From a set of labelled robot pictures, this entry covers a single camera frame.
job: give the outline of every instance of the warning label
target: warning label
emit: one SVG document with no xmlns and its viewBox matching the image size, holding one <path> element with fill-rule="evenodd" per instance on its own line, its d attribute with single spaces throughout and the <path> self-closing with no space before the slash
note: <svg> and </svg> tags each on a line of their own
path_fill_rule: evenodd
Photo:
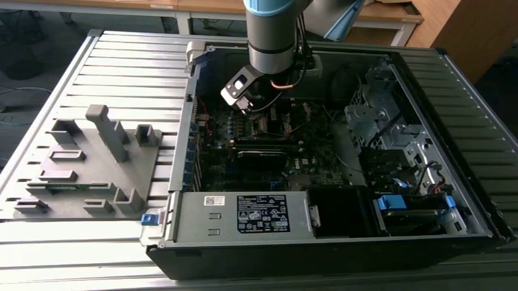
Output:
<svg viewBox="0 0 518 291">
<path fill-rule="evenodd" d="M 238 196 L 238 231 L 290 232 L 286 195 Z"/>
</svg>

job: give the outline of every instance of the metal workbench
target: metal workbench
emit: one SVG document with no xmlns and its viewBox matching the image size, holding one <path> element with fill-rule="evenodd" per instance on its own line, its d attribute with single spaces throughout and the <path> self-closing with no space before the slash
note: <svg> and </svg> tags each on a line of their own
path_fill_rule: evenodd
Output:
<svg viewBox="0 0 518 291">
<path fill-rule="evenodd" d="M 90 104 L 106 104 L 110 118 L 126 129 L 147 123 L 163 131 L 155 163 L 148 207 L 166 205 L 174 148 L 186 95 L 186 46 L 194 39 L 243 44 L 246 39 L 92 31 L 59 81 L 42 112 L 0 175 L 0 201 L 40 170 L 56 142 L 44 131 L 56 118 L 84 118 Z M 486 191 L 504 212 L 509 225 L 518 227 L 518 173 L 516 140 L 501 128 L 500 119 L 465 81 L 445 55 L 434 50 L 329 44 L 330 47 L 397 50 L 409 63 L 436 110 L 466 158 L 485 180 Z M 78 120 L 82 127 L 92 127 Z M 518 245 L 496 252 L 461 256 L 426 270 L 362 273 L 345 276 L 258 278 L 255 280 L 173 281 L 146 255 L 140 245 L 139 221 L 54 221 L 0 223 L 0 289 L 99 290 L 213 288 L 239 290 L 258 287 L 393 284 L 398 288 L 428 282 L 433 288 L 492 284 L 518 272 Z"/>
</svg>

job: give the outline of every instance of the floor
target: floor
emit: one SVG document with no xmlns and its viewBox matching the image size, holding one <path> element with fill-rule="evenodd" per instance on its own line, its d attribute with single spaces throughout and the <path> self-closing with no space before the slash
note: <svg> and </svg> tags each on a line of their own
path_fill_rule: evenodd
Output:
<svg viewBox="0 0 518 291">
<path fill-rule="evenodd" d="M 46 39 L 32 45 L 38 59 L 44 63 L 44 73 L 26 81 L 14 81 L 0 72 L 2 86 L 8 87 L 42 87 L 52 89 L 71 62 L 75 52 L 82 45 L 88 31 L 94 28 L 106 30 L 122 30 L 130 32 L 163 33 L 163 20 L 159 17 L 92 15 L 75 13 L 74 23 L 64 24 L 58 12 L 42 12 L 39 20 Z M 242 21 L 214 21 L 209 24 L 213 29 L 205 29 L 199 19 L 194 20 L 194 32 L 205 35 L 245 36 L 246 24 Z M 174 19 L 166 21 L 166 27 L 177 31 Z M 481 79 L 477 88 L 485 96 L 489 104 L 501 115 L 510 129 L 518 133 L 518 119 L 516 108 L 518 101 L 518 61 L 510 58 L 496 65 Z M 24 124 L 31 123 L 38 115 L 40 107 L 47 100 L 47 93 L 42 91 L 14 91 L 0 95 L 0 102 L 8 106 L 8 110 L 0 113 L 0 121 Z M 14 153 L 28 125 L 12 126 L 0 124 L 0 169 Z"/>
</svg>

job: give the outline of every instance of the blue latch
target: blue latch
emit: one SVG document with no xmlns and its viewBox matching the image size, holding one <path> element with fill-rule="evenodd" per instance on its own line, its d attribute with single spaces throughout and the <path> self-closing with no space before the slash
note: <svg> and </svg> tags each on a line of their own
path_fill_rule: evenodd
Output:
<svg viewBox="0 0 518 291">
<path fill-rule="evenodd" d="M 143 214 L 140 219 L 140 224 L 143 226 L 158 226 L 159 225 L 159 215 L 158 214 Z"/>
<path fill-rule="evenodd" d="M 379 210 L 406 209 L 406 203 L 402 195 L 383 195 L 378 198 Z"/>
<path fill-rule="evenodd" d="M 452 208 L 456 208 L 457 204 L 456 204 L 456 200 L 452 196 L 446 196 L 446 204 L 448 204 L 448 208 L 452 209 Z"/>
<path fill-rule="evenodd" d="M 399 180 L 398 178 L 393 178 L 393 180 L 398 183 L 399 187 L 409 188 L 409 184 L 405 183 L 402 180 Z"/>
</svg>

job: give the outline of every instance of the motherboard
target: motherboard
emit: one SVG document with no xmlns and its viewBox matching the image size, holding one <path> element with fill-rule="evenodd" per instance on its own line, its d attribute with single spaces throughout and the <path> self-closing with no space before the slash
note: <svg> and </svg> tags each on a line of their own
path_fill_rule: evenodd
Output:
<svg viewBox="0 0 518 291">
<path fill-rule="evenodd" d="M 247 115 L 226 104 L 199 103 L 203 191 L 286 191 L 345 183 L 334 120 L 322 103 L 286 98 Z"/>
</svg>

